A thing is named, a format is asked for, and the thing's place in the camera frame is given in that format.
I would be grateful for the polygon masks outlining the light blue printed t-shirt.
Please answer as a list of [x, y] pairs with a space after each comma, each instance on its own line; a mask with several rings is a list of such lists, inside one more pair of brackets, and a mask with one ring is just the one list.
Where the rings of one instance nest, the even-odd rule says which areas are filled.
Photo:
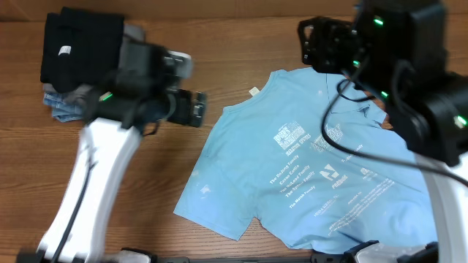
[[385, 112], [341, 75], [272, 72], [251, 99], [224, 108], [175, 214], [238, 240], [253, 219], [293, 249], [340, 254], [369, 240], [392, 246], [437, 240], [421, 172], [362, 159], [414, 161], [384, 129]]

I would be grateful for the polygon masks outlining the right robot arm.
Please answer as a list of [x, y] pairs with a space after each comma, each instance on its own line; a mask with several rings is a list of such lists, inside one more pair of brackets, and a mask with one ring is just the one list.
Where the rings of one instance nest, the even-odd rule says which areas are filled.
[[362, 242], [313, 262], [465, 262], [467, 260], [467, 78], [446, 69], [442, 1], [362, 1], [354, 21], [315, 17], [298, 24], [302, 61], [343, 74], [385, 104], [393, 130], [417, 154], [437, 241], [413, 247]]

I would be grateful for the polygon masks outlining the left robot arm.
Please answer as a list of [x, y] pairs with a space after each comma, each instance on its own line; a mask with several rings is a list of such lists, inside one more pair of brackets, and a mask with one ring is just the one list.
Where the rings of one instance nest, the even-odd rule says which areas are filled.
[[131, 41], [119, 69], [108, 72], [86, 96], [75, 165], [58, 212], [35, 251], [17, 262], [112, 262], [105, 255], [111, 211], [145, 128], [169, 121], [201, 127], [207, 96], [187, 91], [186, 53]]

